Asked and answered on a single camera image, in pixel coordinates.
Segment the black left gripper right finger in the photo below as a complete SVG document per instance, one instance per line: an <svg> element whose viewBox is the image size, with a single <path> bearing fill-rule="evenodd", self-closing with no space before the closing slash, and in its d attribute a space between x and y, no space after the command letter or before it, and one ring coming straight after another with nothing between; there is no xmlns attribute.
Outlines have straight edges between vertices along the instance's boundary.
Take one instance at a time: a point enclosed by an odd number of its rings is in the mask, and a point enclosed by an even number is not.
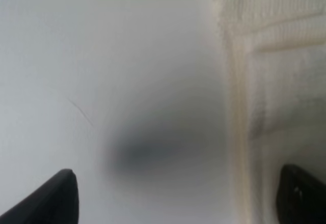
<svg viewBox="0 0 326 224"><path fill-rule="evenodd" d="M284 165L276 212L281 224L325 223L325 184L295 164Z"/></svg>

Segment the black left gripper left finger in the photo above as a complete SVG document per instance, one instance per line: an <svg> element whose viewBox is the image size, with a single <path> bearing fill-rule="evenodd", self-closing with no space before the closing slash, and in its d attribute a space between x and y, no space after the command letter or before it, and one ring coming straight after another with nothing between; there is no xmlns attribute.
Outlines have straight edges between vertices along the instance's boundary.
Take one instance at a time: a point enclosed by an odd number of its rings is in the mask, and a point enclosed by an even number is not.
<svg viewBox="0 0 326 224"><path fill-rule="evenodd" d="M1 223L78 223L79 195L73 170L62 169L1 215Z"/></svg>

